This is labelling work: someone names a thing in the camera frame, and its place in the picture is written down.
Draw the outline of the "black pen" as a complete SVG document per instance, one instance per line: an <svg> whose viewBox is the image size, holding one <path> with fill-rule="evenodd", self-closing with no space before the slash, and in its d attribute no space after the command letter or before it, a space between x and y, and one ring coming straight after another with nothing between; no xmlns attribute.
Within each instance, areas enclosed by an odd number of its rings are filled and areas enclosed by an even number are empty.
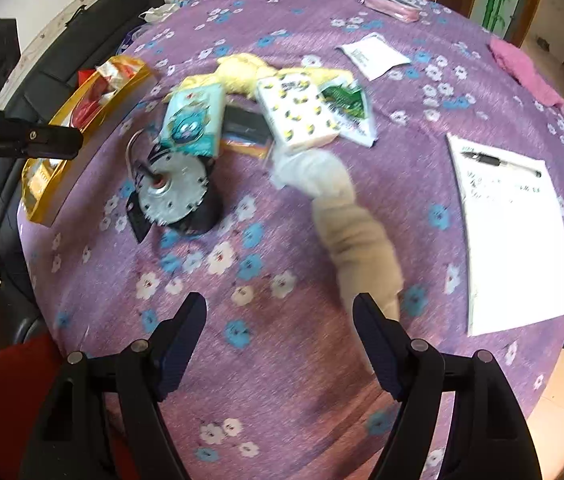
<svg viewBox="0 0 564 480"><path fill-rule="evenodd" d="M532 169L529 166L518 164L517 162L508 162L507 160L501 159L496 156L491 156L480 152L462 152L462 155L465 158L472 160L473 162L480 162L481 164L486 164L494 167L510 166L517 169L528 171L531 174L533 174L536 178L542 177L542 172L539 170Z"/></svg>

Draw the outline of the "beige sock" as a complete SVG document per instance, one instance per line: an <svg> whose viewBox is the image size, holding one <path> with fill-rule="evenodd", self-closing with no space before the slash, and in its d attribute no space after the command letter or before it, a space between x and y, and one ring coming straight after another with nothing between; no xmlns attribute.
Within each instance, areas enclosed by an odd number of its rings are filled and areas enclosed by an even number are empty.
<svg viewBox="0 0 564 480"><path fill-rule="evenodd" d="M272 178L311 200L312 220L336 270L340 300L347 311L366 292L386 318L400 318L404 277L393 243L381 222L357 202L354 182L332 152L311 148L296 154L276 151Z"/></svg>

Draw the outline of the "pink cloth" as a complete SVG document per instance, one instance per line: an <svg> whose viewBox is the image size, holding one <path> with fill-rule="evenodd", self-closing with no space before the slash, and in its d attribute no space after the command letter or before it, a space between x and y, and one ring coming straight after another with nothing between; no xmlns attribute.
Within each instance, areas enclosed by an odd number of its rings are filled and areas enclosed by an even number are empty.
<svg viewBox="0 0 564 480"><path fill-rule="evenodd" d="M537 72L534 62L525 52L497 36L490 38L488 47L497 65L536 101L543 106L555 107L564 114L564 99Z"/></svg>

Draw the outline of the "teal tissue pack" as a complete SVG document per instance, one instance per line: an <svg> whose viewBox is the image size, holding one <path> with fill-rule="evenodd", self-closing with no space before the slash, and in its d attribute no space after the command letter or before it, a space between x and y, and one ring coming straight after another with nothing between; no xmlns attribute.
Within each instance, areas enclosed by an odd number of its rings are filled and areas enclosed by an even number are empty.
<svg viewBox="0 0 564 480"><path fill-rule="evenodd" d="M217 158L225 108L222 84L176 91L168 101L160 144L187 155Z"/></svg>

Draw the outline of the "pink pencil case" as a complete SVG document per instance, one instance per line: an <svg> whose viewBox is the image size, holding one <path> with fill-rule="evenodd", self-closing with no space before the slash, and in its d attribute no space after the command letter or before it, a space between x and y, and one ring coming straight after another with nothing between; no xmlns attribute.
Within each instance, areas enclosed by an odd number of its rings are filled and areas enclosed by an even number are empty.
<svg viewBox="0 0 564 480"><path fill-rule="evenodd" d="M401 23L419 21L421 8L407 0L361 0L368 9L394 18Z"/></svg>

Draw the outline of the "yellow towel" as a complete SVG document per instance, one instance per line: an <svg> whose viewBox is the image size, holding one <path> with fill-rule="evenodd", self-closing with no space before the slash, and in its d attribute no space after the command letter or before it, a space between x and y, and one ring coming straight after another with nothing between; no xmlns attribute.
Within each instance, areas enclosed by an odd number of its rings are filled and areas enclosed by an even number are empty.
<svg viewBox="0 0 564 480"><path fill-rule="evenodd" d="M343 79L351 84L355 78L349 70L324 67L285 67L275 68L262 58L250 53L223 56L217 60L217 68L210 74L187 76L180 82L178 90L188 90L210 84L221 84L227 94L239 94L254 99L259 79L273 76L305 75L321 86L333 79Z"/></svg>

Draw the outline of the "white lemon-print tissue pack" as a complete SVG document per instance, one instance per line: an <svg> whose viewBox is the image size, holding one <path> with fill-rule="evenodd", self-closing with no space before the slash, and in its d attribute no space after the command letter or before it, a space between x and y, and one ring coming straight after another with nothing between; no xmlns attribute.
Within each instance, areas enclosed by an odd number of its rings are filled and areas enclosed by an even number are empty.
<svg viewBox="0 0 564 480"><path fill-rule="evenodd" d="M331 143L340 133L337 118L306 74L261 78L255 96L282 153L318 148Z"/></svg>

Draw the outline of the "white paper sheet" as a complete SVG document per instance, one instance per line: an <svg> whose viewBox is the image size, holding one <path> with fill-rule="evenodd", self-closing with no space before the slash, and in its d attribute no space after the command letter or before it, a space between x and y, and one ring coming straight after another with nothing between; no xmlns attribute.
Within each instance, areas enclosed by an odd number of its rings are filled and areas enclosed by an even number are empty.
<svg viewBox="0 0 564 480"><path fill-rule="evenodd" d="M564 220L546 163L448 134L468 246L468 336L564 315ZM465 158L480 152L542 172Z"/></svg>

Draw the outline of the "red velvet pouch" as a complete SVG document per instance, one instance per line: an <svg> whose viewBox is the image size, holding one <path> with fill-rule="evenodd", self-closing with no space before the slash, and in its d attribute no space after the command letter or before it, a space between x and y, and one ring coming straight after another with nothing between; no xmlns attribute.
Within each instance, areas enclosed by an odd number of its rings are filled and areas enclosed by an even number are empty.
<svg viewBox="0 0 564 480"><path fill-rule="evenodd" d="M110 85L105 78L99 76L92 81L92 85L74 107L72 114L70 114L70 125L80 130L86 128L90 120L101 108L100 99L104 94L107 94L108 90L110 90Z"/></svg>

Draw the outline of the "person in red sweater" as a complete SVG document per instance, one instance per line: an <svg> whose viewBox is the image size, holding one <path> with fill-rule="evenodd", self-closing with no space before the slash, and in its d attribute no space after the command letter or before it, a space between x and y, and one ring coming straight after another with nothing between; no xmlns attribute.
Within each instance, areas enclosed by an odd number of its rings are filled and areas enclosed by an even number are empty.
<svg viewBox="0 0 564 480"><path fill-rule="evenodd" d="M0 350L0 479L138 478L96 405L114 370L111 356L69 363L50 335Z"/></svg>

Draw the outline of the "yellow shallow box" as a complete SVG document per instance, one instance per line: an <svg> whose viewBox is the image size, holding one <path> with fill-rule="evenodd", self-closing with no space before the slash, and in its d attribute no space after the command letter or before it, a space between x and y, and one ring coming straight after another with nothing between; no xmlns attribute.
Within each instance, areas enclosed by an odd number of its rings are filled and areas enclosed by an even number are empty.
<svg viewBox="0 0 564 480"><path fill-rule="evenodd" d="M155 83L148 64L128 55L114 55L79 86L50 121L52 126L80 132L76 156L31 158L22 170L22 205L29 221L52 226L93 156Z"/></svg>

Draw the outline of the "purple floral tablecloth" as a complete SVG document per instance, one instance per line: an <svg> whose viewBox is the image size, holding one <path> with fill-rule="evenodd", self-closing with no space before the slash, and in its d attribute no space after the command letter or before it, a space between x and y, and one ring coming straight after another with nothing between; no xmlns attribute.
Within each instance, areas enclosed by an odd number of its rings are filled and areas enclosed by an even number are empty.
<svg viewBox="0 0 564 480"><path fill-rule="evenodd" d="M258 160L219 157L226 216L185 240L154 228L138 242L125 214L124 151L150 140L163 100L225 54L273 66L348 68L340 52L376 32L410 65L367 84L378 142L332 150L386 229L404 274L409 334L442 351L490 350L530 413L564 341L564 316L469 337L465 242L446 137L544 160L564 216L564 115L492 57L489 32L427 2L402 24L361 0L198 0L132 46L156 85L91 159L52 226L20 218L32 287L58 346L119 352L200 292L208 319L181 387L163 406L197 479L363 479L397 408L361 362L307 197L275 188Z"/></svg>

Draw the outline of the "black sofa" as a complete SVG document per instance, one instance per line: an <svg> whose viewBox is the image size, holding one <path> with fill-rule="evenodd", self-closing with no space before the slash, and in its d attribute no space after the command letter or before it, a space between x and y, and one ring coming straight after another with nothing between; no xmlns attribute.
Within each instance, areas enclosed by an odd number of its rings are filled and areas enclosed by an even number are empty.
<svg viewBox="0 0 564 480"><path fill-rule="evenodd" d="M81 4L60 21L54 40L5 104L9 118L46 124L74 93L80 70L110 58L127 35L142 23L142 12L164 0L96 0ZM8 45L12 23L0 24L0 86L12 75L20 57ZM0 158L0 350L22 344L44 332L27 271L17 209L23 159Z"/></svg>

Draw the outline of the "green white packet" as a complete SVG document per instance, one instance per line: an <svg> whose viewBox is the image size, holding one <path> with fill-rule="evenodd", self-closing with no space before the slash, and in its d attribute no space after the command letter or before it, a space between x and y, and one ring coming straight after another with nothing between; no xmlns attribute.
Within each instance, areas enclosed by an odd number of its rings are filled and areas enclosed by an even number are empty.
<svg viewBox="0 0 564 480"><path fill-rule="evenodd" d="M334 117L338 135L365 148L372 148L378 140L378 133L372 107L359 82L334 78L322 84L320 92Z"/></svg>

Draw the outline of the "white sachet packet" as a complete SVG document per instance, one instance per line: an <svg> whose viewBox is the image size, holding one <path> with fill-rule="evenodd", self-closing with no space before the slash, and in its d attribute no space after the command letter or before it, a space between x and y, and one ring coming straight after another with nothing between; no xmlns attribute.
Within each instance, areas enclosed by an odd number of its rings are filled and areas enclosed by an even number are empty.
<svg viewBox="0 0 564 480"><path fill-rule="evenodd" d="M392 48L376 32L351 44L341 44L337 50L341 50L368 81L380 78L393 68L411 63L410 58Z"/></svg>

